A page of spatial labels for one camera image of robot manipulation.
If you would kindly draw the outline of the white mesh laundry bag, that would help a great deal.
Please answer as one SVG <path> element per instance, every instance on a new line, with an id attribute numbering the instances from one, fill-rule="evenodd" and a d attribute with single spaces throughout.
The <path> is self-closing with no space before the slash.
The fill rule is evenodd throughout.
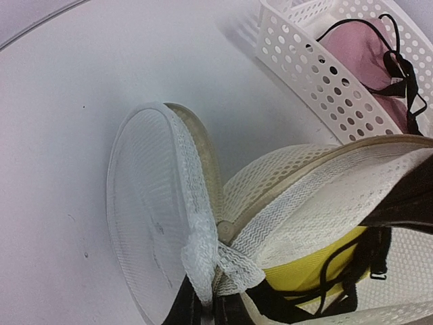
<path id="1" fill-rule="evenodd" d="M 385 135 L 295 145 L 220 180 L 199 118 L 133 110 L 106 184 L 110 237 L 146 324 L 162 324 L 187 276 L 204 307 L 240 294 L 252 324 L 408 324 L 432 315 L 432 234 L 363 226 L 432 157 L 432 140 Z M 235 235 L 219 240 L 229 221 Z"/>

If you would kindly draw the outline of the white perforated plastic basket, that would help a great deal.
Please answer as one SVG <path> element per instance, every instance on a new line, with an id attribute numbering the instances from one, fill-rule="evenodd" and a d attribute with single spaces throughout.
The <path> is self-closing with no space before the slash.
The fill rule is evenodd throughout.
<path id="1" fill-rule="evenodd" d="M 390 115 L 360 82 L 316 41 L 345 18 L 390 14 L 402 33 L 404 58 L 415 62 L 419 90 L 432 100 L 432 43 L 393 1 L 259 1 L 225 14 L 220 29 L 244 53 L 279 77 L 343 143 L 399 133 Z"/>

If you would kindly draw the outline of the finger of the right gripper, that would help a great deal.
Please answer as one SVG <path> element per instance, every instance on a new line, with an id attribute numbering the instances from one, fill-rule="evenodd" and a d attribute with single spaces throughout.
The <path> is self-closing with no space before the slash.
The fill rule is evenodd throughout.
<path id="1" fill-rule="evenodd" d="M 361 225 L 432 234 L 432 157 L 404 176 Z"/>

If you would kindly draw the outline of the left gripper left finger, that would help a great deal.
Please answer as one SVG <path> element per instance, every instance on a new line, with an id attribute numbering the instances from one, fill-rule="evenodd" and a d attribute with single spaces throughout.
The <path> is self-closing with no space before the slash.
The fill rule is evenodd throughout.
<path id="1" fill-rule="evenodd" d="M 162 325 L 205 324 L 213 324 L 212 308 L 202 305 L 189 278 L 185 276 Z"/>

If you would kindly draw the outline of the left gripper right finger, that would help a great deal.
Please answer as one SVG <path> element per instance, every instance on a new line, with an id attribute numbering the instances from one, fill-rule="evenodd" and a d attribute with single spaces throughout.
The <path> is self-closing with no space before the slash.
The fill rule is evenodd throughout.
<path id="1" fill-rule="evenodd" d="M 216 297 L 213 316 L 216 325 L 252 325 L 240 294 Z"/>

